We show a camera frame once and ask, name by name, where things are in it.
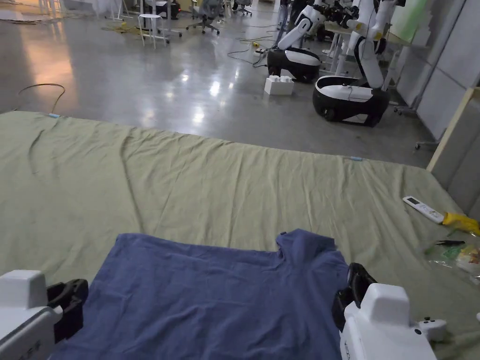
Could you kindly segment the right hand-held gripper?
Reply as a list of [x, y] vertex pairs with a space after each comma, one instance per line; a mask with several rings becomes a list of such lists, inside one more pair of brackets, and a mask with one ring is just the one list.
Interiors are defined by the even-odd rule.
[[347, 282], [332, 307], [343, 360], [436, 359], [404, 288], [377, 283], [359, 263], [349, 265]]

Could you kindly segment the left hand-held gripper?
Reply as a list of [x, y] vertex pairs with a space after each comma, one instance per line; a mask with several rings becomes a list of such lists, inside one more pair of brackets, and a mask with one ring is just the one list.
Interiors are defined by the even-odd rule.
[[55, 344], [83, 327], [89, 295], [85, 279], [46, 286], [37, 270], [14, 270], [0, 277], [0, 358], [47, 360]]

